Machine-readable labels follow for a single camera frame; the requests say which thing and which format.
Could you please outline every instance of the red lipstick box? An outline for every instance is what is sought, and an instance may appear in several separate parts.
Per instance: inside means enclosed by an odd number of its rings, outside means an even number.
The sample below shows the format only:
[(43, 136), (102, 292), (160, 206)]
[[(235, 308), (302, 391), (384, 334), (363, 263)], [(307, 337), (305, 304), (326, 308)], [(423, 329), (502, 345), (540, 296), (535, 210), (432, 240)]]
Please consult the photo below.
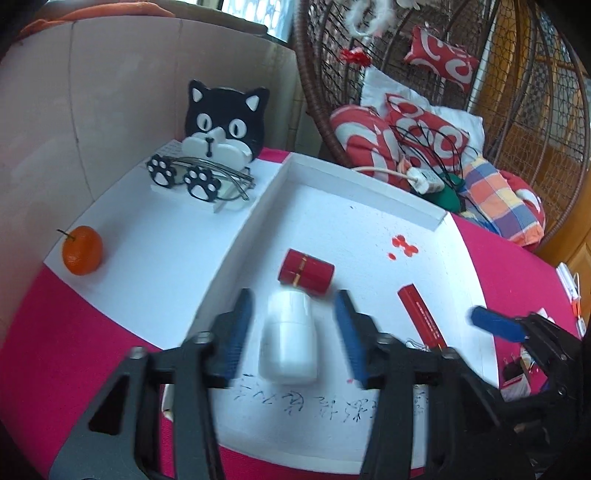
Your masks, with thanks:
[(316, 296), (325, 295), (335, 273), (333, 264), (289, 249), (279, 270), (278, 280)]
[(414, 284), (402, 287), (398, 290), (398, 296), (410, 315), (423, 344), (430, 349), (447, 347), (435, 319)]

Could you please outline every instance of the red cylindrical box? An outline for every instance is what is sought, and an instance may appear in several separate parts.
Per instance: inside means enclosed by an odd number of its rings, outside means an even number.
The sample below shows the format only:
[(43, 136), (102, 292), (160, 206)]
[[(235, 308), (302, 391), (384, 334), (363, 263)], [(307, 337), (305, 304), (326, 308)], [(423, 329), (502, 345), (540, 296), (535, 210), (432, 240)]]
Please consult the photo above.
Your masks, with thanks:
[(311, 295), (325, 295), (335, 273), (333, 264), (289, 249), (279, 270), (278, 280), (293, 285)]

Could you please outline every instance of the pink tablecloth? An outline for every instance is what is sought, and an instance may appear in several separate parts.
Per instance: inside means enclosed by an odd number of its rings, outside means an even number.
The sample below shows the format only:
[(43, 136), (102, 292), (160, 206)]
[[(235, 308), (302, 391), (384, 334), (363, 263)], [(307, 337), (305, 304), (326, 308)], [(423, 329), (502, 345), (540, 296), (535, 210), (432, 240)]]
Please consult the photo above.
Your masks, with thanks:
[[(284, 152), (264, 151), (282, 161)], [(544, 307), (575, 333), (574, 319), (554, 269), (484, 229), (455, 217), (489, 308), (514, 316)], [(121, 358), (147, 344), (109, 320), (43, 267), (0, 351), (0, 419), (47, 476), (51, 464), (83, 413)], [(496, 341), (499, 364), (515, 345)], [(170, 425), (163, 427), (163, 471), (172, 469)], [(297, 471), (222, 449), (229, 480), (312, 480), (336, 475)]]

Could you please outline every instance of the wooden cabinet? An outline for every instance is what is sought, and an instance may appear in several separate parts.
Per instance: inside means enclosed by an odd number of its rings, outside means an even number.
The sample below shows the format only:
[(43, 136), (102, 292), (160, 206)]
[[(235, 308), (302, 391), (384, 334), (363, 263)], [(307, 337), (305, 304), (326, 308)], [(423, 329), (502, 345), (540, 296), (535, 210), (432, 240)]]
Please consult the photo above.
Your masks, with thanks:
[(550, 265), (564, 262), (573, 275), (579, 273), (581, 310), (588, 322), (591, 314), (591, 175), (587, 174), (577, 203), (564, 225), (535, 253)]
[(590, 245), (583, 243), (579, 246), (574, 255), (567, 261), (569, 270), (574, 273), (579, 273), (581, 285), (581, 313), (585, 322), (589, 321), (591, 314), (591, 252)]

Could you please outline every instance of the metal screw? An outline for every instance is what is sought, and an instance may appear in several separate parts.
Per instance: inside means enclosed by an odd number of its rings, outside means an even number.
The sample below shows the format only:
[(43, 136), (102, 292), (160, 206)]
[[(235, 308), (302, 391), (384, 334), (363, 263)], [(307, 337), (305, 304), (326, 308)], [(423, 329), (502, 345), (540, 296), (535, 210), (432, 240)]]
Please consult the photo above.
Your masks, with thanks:
[(145, 357), (146, 355), (146, 349), (142, 346), (134, 346), (130, 351), (129, 351), (129, 358), (133, 358), (135, 360), (140, 359)]
[(379, 333), (378, 334), (378, 343), (380, 345), (389, 345), (394, 341), (394, 337), (389, 333)]
[(199, 332), (193, 339), (195, 343), (211, 343), (213, 342), (212, 332)]
[(460, 358), (460, 355), (458, 355), (458, 353), (456, 352), (456, 350), (453, 349), (453, 348), (450, 348), (450, 347), (444, 348), (441, 351), (441, 356), (443, 358), (448, 359), (448, 360), (455, 360), (457, 358)]

